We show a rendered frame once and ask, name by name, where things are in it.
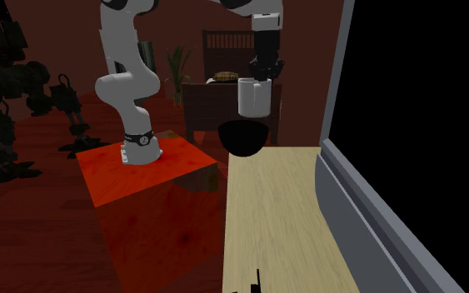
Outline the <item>white mug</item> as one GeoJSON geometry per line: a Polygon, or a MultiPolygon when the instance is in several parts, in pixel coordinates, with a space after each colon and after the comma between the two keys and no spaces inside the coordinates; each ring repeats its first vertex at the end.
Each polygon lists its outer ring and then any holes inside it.
{"type": "Polygon", "coordinates": [[[271,113],[272,80],[258,81],[254,78],[237,80],[238,114],[247,118],[263,118],[271,113]]]}

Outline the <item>green potted plant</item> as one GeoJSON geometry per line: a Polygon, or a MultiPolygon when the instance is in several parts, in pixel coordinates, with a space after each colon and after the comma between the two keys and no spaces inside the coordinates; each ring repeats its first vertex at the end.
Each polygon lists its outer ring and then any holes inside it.
{"type": "Polygon", "coordinates": [[[179,107],[182,107],[182,82],[184,79],[190,79],[188,75],[183,73],[183,69],[187,64],[187,59],[195,50],[195,47],[191,47],[187,52],[184,52],[184,49],[184,45],[178,45],[173,52],[169,52],[168,49],[166,50],[171,76],[167,77],[164,82],[172,82],[174,86],[173,104],[179,107]]]}

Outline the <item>black bowl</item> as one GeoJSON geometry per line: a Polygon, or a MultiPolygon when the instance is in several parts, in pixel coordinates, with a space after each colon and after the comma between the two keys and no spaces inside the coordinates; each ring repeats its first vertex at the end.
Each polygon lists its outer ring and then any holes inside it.
{"type": "Polygon", "coordinates": [[[267,141],[269,128],[252,120],[224,122],[218,128],[222,146],[232,155],[248,157],[258,153],[267,141]]]}

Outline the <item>red robot stand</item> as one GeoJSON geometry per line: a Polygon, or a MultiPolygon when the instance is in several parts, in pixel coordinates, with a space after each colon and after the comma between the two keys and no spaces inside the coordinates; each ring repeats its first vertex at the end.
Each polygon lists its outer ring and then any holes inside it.
{"type": "Polygon", "coordinates": [[[217,161],[173,131],[148,165],[126,165],[122,143],[77,161],[122,293],[222,293],[225,196],[217,161]]]}

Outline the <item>grey framed window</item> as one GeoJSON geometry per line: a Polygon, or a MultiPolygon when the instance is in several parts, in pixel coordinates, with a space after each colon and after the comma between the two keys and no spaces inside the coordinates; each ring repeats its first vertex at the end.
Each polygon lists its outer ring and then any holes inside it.
{"type": "Polygon", "coordinates": [[[344,0],[319,143],[360,293],[469,293],[469,0],[344,0]]]}

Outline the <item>small black upright object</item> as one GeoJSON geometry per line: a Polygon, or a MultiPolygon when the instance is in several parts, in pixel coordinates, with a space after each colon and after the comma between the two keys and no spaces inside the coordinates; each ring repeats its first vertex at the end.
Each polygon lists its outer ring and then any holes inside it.
{"type": "Polygon", "coordinates": [[[252,282],[250,285],[236,288],[236,290],[231,291],[230,293],[262,293],[260,269],[256,269],[256,280],[254,282],[252,282]]]}

